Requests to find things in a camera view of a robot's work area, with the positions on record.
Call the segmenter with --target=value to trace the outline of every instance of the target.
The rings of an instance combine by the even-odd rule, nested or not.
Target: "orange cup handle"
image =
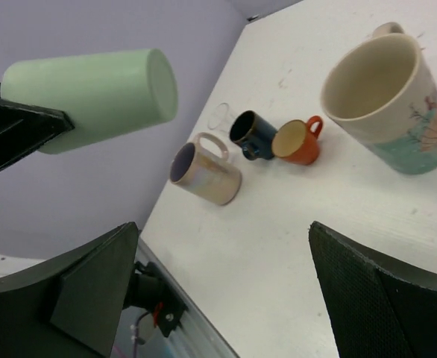
[[[315,130],[312,130],[311,127],[318,123]],[[308,131],[312,133],[313,136],[318,138],[318,136],[321,133],[321,130],[323,129],[323,119],[320,116],[313,116],[310,119],[308,119],[308,122],[306,123],[306,128],[308,128]]]

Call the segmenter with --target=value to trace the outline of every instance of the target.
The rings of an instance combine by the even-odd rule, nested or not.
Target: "printed design on mug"
[[[432,151],[437,148],[437,90],[425,99],[427,112],[423,115],[411,104],[411,119],[418,123],[407,133],[409,141],[415,143],[419,151]]]
[[[410,104],[405,120],[415,121],[407,133],[391,142],[367,145],[395,170],[420,174],[437,167],[437,89],[423,98],[423,110]]]

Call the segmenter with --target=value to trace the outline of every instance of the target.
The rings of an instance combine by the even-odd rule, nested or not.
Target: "beige mug handle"
[[[216,136],[214,136],[213,134],[210,133],[206,133],[206,132],[201,132],[199,134],[197,134],[196,136],[194,136],[193,142],[202,147],[201,145],[201,139],[208,139],[209,141],[211,141],[212,143],[216,144],[218,146],[218,148],[220,149],[221,152],[221,158],[223,160],[228,160],[229,157],[229,152],[228,152],[228,148],[225,145],[225,143],[223,143],[219,138],[217,138]]]
[[[379,37],[387,34],[404,34],[404,30],[397,22],[387,22],[376,28],[372,37]]]

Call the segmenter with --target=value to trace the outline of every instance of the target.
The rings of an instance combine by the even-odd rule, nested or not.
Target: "light green cup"
[[[177,84],[158,49],[88,54],[14,63],[1,97],[66,112],[75,129],[40,151],[58,154],[172,120]]]

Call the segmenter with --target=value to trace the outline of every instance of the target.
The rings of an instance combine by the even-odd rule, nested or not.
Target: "orange cup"
[[[320,155],[318,136],[323,129],[323,119],[313,116],[305,123],[299,119],[286,123],[273,138],[271,150],[275,157],[290,163],[308,166]]]

